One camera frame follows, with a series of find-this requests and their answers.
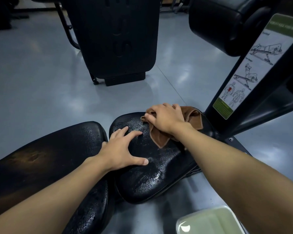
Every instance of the epoxy floor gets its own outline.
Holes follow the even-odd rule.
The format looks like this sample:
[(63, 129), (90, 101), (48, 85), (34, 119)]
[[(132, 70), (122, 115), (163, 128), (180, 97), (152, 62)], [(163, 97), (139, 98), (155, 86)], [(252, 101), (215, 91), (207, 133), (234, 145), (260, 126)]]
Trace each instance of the epoxy floor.
[[(0, 159), (46, 134), (113, 120), (163, 102), (204, 111), (237, 61), (194, 35), (188, 15), (160, 15), (156, 64), (146, 79), (94, 86), (56, 12), (30, 14), (0, 31)], [(293, 112), (236, 136), (256, 158), (293, 180)], [(224, 204), (202, 173), (141, 205), (118, 206), (104, 233), (174, 233), (181, 216)]]

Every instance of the exercise illustration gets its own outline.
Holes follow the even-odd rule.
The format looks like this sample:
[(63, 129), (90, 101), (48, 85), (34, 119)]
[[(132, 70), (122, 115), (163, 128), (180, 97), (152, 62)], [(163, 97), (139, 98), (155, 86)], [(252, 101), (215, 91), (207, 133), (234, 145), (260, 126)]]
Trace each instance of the exercise illustration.
[(232, 95), (232, 94), (234, 93), (234, 90), (236, 89), (236, 88), (234, 87), (235, 84), (236, 84), (236, 83), (233, 82), (232, 84), (227, 85), (226, 88), (224, 89), (225, 92), (224, 92), (224, 94), (223, 94), (223, 96), (222, 96), (222, 99), (223, 99), (224, 101), (226, 100), (226, 98), (228, 97), (229, 94)]
[(240, 103), (242, 103), (242, 101), (245, 97), (244, 91), (245, 91), (245, 89), (238, 90), (233, 94), (233, 99), (229, 104), (230, 107), (234, 107), (234, 105), (239, 101), (240, 101)]
[(254, 57), (259, 58), (260, 60), (267, 62), (270, 65), (273, 65), (272, 62), (270, 62), (269, 55), (279, 55), (282, 54), (282, 44), (275, 44), (275, 45), (269, 45), (269, 46), (262, 46), (260, 44), (254, 46), (251, 49), (250, 54)]
[(234, 75), (234, 79), (238, 81), (239, 83), (241, 83), (242, 85), (244, 85), (245, 87), (247, 87), (249, 90), (251, 89), (250, 89), (250, 86), (248, 85), (248, 82), (251, 82), (251, 83), (257, 82), (257, 74), (250, 74), (251, 68), (252, 67), (250, 66), (250, 64), (247, 63), (245, 65), (245, 77), (242, 77), (237, 74)]

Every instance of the black back pad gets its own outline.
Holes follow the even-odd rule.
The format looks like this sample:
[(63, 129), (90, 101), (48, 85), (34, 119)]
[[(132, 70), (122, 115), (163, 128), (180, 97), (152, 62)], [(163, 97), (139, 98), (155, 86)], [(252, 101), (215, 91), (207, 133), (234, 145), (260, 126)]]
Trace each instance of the black back pad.
[[(87, 157), (98, 154), (103, 141), (107, 137), (102, 126), (84, 122), (39, 138), (1, 159), (0, 214), (66, 176)], [(104, 228), (103, 221), (111, 217), (109, 205), (113, 206), (109, 194), (113, 193), (113, 184), (109, 183), (104, 177), (83, 200), (70, 220), (77, 228), (95, 233)]]
[[(149, 160), (147, 166), (131, 166), (115, 172), (115, 181), (119, 194), (129, 203), (138, 204), (148, 201), (163, 193), (174, 183), (184, 177), (195, 166), (196, 162), (189, 151), (184, 150), (180, 142), (169, 140), (164, 148), (159, 149), (150, 137), (149, 124), (140, 118), (144, 112), (130, 113), (115, 119), (109, 134), (129, 127), (143, 134), (134, 138), (129, 144), (129, 152), (133, 156)], [(202, 133), (215, 137), (215, 132), (209, 121), (202, 116), (204, 128)]]

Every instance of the instruction sticker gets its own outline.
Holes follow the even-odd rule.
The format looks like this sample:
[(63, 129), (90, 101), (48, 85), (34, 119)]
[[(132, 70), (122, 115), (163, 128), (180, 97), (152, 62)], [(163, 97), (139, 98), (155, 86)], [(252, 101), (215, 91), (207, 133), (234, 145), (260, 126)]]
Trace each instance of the instruction sticker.
[(228, 119), (293, 44), (293, 17), (275, 14), (223, 89), (213, 107)]

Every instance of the towel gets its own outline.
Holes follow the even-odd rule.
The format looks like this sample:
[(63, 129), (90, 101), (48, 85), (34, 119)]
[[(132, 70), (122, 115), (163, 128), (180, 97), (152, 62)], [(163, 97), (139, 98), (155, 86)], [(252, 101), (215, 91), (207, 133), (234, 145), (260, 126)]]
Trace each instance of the towel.
[[(203, 129), (202, 115), (198, 109), (194, 107), (190, 107), (190, 106), (185, 106), (185, 107), (181, 107), (181, 111), (183, 114), (183, 118), (185, 119), (185, 122), (189, 122), (192, 125), (192, 127), (196, 130)], [(151, 108), (149, 108), (146, 111), (146, 113), (152, 114), (156, 118), (156, 112), (152, 110)], [(141, 117), (141, 121), (148, 122), (145, 116)], [(152, 123), (150, 122), (148, 123), (150, 127), (150, 137), (160, 149), (163, 148), (170, 139), (174, 141), (178, 141), (170, 134), (167, 134), (165, 132), (158, 130)]]

